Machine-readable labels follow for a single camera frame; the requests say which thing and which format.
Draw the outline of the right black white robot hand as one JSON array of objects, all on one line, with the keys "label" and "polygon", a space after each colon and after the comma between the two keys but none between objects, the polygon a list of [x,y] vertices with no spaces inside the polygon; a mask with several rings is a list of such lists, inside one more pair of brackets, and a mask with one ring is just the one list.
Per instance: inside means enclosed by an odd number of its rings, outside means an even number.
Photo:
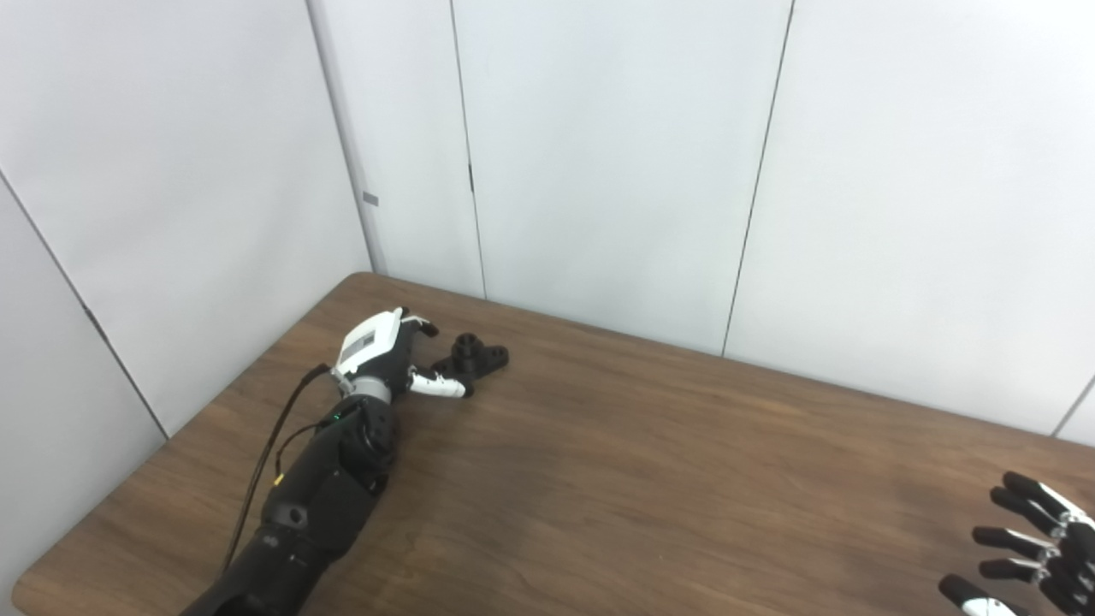
[{"label": "right black white robot hand", "polygon": [[994,526],[975,526],[979,546],[1008,550],[1008,558],[978,565],[986,580],[1036,589],[1061,615],[1094,613],[1094,524],[1084,508],[1024,473],[1008,470],[990,491],[993,504],[1025,519],[1040,536]]}]

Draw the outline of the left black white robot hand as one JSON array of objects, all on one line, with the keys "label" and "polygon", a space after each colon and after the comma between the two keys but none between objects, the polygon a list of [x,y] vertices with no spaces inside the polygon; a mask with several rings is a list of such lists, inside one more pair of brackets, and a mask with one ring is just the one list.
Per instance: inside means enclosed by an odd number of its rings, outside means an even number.
[{"label": "left black white robot hand", "polygon": [[405,305],[376,313],[353,328],[341,344],[339,358],[331,370],[341,395],[367,395],[387,403],[407,393],[449,399],[472,397],[474,388],[469,383],[413,363],[411,355],[418,333],[435,338],[439,329]]}]

